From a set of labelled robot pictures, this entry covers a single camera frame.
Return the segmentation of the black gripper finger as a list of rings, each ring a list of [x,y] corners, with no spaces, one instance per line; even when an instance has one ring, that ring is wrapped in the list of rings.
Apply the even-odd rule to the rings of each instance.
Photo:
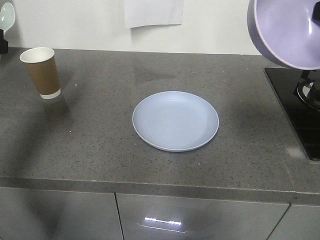
[[[8,41],[4,39],[4,30],[0,29],[0,54],[8,53]]]
[[[316,2],[313,7],[312,21],[315,23],[320,22],[320,2]]]

